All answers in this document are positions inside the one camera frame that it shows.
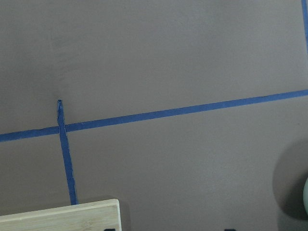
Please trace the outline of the mint green bowl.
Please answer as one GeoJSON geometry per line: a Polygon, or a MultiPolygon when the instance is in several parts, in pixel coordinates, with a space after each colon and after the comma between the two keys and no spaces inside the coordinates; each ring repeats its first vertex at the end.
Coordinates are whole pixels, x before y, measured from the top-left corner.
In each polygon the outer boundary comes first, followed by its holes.
{"type": "Polygon", "coordinates": [[[306,214],[308,214],[308,179],[306,179],[304,188],[303,188],[303,204],[306,214]]]}

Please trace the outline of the bamboo cutting board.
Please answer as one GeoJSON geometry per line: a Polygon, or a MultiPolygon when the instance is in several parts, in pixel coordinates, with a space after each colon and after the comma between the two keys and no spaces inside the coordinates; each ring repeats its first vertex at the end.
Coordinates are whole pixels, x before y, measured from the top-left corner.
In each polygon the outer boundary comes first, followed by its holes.
{"type": "Polygon", "coordinates": [[[2,231],[122,230],[117,199],[24,212],[0,217],[2,231]]]}

